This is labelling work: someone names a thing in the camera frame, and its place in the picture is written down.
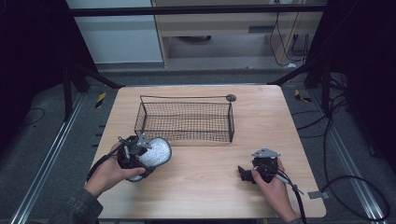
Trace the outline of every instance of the wooden table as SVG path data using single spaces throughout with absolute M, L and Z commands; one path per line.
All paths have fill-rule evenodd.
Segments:
M 118 141 L 134 134 L 140 95 L 218 96 L 234 94 L 232 143 L 170 142 L 172 159 L 148 178 L 122 181 L 100 198 L 100 218 L 261 218 L 276 217 L 258 187 L 241 181 L 237 166 L 252 167 L 252 152 L 268 147 L 281 153 L 287 175 L 299 186 L 307 217 L 326 214 L 282 90 L 278 86 L 162 86 L 120 89 L 94 161 Z M 295 212 L 299 207 L 288 187 Z

